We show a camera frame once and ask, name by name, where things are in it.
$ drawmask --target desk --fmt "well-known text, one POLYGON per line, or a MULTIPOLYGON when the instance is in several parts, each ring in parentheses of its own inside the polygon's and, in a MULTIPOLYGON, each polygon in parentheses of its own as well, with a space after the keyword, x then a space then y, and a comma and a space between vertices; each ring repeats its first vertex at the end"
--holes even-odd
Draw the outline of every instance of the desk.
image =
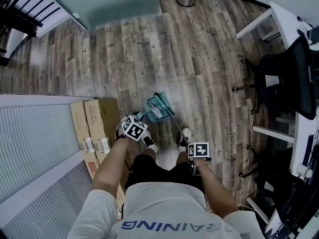
MULTIPOLYGON (((251 22, 248 26, 246 26, 243 30, 236 34, 238 39, 242 38, 245 34, 251 32, 257 26, 270 19, 271 17, 275 20, 275 23, 278 27, 278 32, 281 34, 282 40, 284 42, 285 48, 288 49, 290 45, 299 37, 297 33, 297 29, 302 25, 298 20, 297 16, 292 14, 291 12, 281 8, 280 6, 270 2, 271 6, 266 12, 260 15, 257 19, 251 22)), ((312 29, 308 24, 304 23, 304 27, 306 30, 312 29)), ((318 119, 319 110, 317 110, 317 115, 314 120, 306 119, 304 116, 296 113, 296 122, 295 122, 295 135, 293 137, 293 155, 290 163, 290 172, 297 176, 296 168, 299 164, 303 162, 306 146, 308 142, 309 135, 315 134, 316 130, 319 126, 318 119)), ((289 139, 289 137, 280 132, 274 132, 273 130, 268 130, 267 128, 255 128, 255 131, 271 135, 276 137, 274 134, 278 134, 277 138, 280 139, 289 139)), ((270 229, 273 229, 273 233, 280 226, 280 219, 278 212, 275 211, 272 217, 269 220, 269 224, 266 226, 266 231, 268 232, 270 229)))

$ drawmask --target wooden floor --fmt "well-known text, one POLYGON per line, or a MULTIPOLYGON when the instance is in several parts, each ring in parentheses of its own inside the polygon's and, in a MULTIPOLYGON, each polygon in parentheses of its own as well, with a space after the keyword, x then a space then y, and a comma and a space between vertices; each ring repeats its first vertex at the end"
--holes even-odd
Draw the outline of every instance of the wooden floor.
MULTIPOLYGON (((240 0, 197 0, 185 8, 160 0, 162 15, 123 20, 83 31, 69 20, 44 37, 21 45, 9 66, 0 69, 0 92, 113 97, 124 115, 140 110, 154 92, 165 92, 181 126, 193 141, 208 141, 211 167, 238 203, 254 192, 253 177, 238 173, 253 162, 265 138, 252 125, 267 126, 264 109, 250 114, 254 90, 232 93, 232 86, 253 82, 240 63, 257 63, 282 51, 279 40, 262 43, 268 24, 238 40, 236 32, 266 9, 240 0)), ((150 124, 159 146, 158 162, 167 169, 177 159, 174 125, 150 124)), ((141 151, 130 151, 131 158, 141 151)))

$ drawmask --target hand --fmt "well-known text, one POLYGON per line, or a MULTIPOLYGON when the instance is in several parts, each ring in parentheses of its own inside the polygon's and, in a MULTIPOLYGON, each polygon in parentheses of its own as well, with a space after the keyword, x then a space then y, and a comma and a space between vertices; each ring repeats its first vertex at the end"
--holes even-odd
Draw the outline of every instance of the hand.
POLYGON ((197 166, 198 168, 201 168, 204 166, 208 167, 208 164, 209 164, 209 162, 203 158, 195 158, 194 163, 195 163, 195 166, 197 166))

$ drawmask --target office chair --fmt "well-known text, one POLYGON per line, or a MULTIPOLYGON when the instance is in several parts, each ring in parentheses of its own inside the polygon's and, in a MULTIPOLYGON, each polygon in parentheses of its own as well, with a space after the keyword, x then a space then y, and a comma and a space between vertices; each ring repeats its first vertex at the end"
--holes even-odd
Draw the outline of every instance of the office chair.
POLYGON ((247 146, 247 150, 252 152, 255 157, 253 164, 247 168, 246 172, 238 174, 241 178, 246 178, 254 173, 258 173, 255 177, 255 182, 258 189, 263 189, 266 182, 266 174, 269 167, 272 166, 271 150, 274 146, 273 140, 269 137, 267 139, 267 146, 265 149, 257 152, 252 146, 247 146))
POLYGON ((316 88, 313 59, 308 41, 304 36, 279 54, 262 57, 259 65, 248 59, 241 59, 254 73, 255 83, 244 87, 233 87, 233 92, 255 88, 258 95, 257 106, 251 114, 257 114, 263 103, 267 109, 279 113, 299 112, 309 120, 316 116, 316 88), (278 76, 278 83, 267 87, 266 76, 278 76))

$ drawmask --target sneaker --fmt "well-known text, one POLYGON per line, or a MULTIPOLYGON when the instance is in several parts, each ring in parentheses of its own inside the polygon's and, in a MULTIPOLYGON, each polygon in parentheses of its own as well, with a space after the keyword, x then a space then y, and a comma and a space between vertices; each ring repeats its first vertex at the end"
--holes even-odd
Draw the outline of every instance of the sneaker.
POLYGON ((155 153, 158 152, 158 146, 154 143, 150 131, 146 130, 142 135, 142 142, 147 149, 152 149, 155 153))
MULTIPOLYGON (((188 127, 184 127, 181 131, 185 135, 187 140, 189 141, 189 139, 191 137, 190 129, 188 127)), ((177 146, 177 150, 179 153, 181 153, 183 151, 186 151, 186 148, 187 148, 187 143, 185 142, 184 138, 180 134, 180 140, 179 140, 179 144, 177 146)))

